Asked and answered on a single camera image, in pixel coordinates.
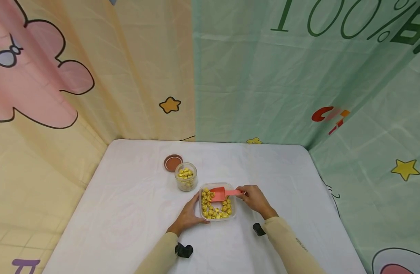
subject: white table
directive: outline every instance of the white table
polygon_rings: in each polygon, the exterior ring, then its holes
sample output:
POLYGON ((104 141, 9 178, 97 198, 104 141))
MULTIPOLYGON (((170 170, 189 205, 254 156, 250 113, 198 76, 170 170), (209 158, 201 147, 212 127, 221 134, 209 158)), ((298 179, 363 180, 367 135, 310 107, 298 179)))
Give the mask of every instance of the white table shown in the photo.
MULTIPOLYGON (((365 273, 303 147, 139 140, 110 144, 43 273, 132 274, 208 182, 259 185, 327 273, 365 273), (196 190, 178 190, 163 167, 170 154, 196 166, 196 190)), ((255 222, 263 220, 238 201, 233 220, 186 231, 180 242, 194 253, 170 273, 286 273, 267 236, 254 233, 255 222)))

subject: sleeve cuff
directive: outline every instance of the sleeve cuff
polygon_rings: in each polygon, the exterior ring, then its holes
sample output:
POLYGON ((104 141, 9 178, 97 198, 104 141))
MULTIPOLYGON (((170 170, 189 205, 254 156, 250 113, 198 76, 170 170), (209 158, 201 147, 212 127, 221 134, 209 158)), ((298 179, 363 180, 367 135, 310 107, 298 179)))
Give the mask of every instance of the sleeve cuff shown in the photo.
POLYGON ((162 238, 167 242, 175 242, 175 245, 178 243, 178 236, 175 233, 166 233, 162 238))
POLYGON ((271 217, 269 219, 266 219, 263 229, 266 232, 266 234, 287 233, 292 231, 288 223, 281 217, 271 217))

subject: brown lid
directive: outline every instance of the brown lid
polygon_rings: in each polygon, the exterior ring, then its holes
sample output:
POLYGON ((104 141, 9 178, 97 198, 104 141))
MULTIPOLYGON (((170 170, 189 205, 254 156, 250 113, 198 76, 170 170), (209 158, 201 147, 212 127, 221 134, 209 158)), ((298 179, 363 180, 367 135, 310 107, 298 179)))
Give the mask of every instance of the brown lid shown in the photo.
POLYGON ((175 172, 175 168, 182 163, 182 157, 179 155, 169 155, 164 159, 164 168, 169 172, 175 172))

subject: glass jar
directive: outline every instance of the glass jar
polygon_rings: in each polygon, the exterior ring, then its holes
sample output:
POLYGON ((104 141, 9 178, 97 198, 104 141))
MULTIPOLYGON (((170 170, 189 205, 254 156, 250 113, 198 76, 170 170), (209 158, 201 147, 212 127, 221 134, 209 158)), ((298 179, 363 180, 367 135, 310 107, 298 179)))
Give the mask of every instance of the glass jar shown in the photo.
POLYGON ((198 176, 197 176, 196 167, 189 162, 182 162, 178 165, 175 169, 175 179, 177 180, 177 186, 182 191, 191 191, 193 190, 196 185, 198 184, 198 176), (192 175, 190 178, 183 179, 178 176, 180 169, 184 170, 185 168, 189 168, 192 171, 192 175))

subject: purple pi symbol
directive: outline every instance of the purple pi symbol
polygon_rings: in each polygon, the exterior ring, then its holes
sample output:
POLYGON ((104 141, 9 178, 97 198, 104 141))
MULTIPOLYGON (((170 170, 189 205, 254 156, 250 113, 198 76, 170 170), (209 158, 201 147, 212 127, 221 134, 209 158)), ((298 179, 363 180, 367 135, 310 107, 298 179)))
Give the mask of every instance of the purple pi symbol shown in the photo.
POLYGON ((23 260, 23 259, 15 259, 12 261, 12 265, 18 266, 15 274, 20 274, 21 270, 25 266, 30 266, 30 272, 29 274, 33 274, 35 271, 35 266, 37 266, 40 263, 40 260, 23 260))

